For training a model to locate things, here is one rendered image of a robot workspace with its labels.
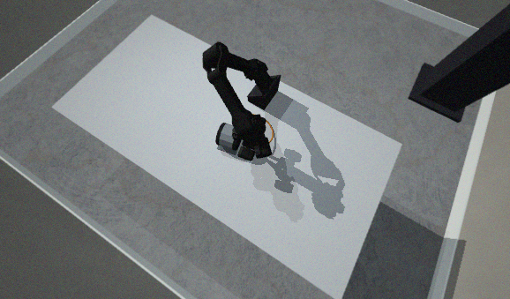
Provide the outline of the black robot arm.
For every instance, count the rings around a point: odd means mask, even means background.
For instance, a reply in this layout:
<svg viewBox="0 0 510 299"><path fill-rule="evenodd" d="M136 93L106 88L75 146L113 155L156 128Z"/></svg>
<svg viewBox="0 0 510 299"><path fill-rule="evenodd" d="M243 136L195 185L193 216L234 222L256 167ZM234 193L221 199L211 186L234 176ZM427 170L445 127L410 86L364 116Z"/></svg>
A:
<svg viewBox="0 0 510 299"><path fill-rule="evenodd" d="M245 144L252 143L256 158L272 155L268 138L265 137L266 125L260 114L253 115L244 108L235 90L227 78L227 68L242 71L250 81L254 79L258 89L267 89L274 78L266 72L266 64L258 59L246 60L229 53L228 47L217 41L212 47L203 52L203 69L207 72L208 81L214 85L217 93L232 116L232 137L242 139ZM214 69L214 70L212 70ZM250 135L250 136L248 136ZM246 137L248 136L248 137Z"/></svg>

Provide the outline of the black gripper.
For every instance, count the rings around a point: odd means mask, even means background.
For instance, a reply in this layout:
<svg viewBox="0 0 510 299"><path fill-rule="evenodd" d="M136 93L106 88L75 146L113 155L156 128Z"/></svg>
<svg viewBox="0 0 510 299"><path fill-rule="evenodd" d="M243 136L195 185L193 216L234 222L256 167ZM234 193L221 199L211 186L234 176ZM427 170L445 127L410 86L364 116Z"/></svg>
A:
<svg viewBox="0 0 510 299"><path fill-rule="evenodd" d="M261 117L262 121L266 124L266 119ZM245 144L243 141L242 146L238 152L238 157L243 158L248 161L252 161L255 155L254 147L252 143Z"/></svg>

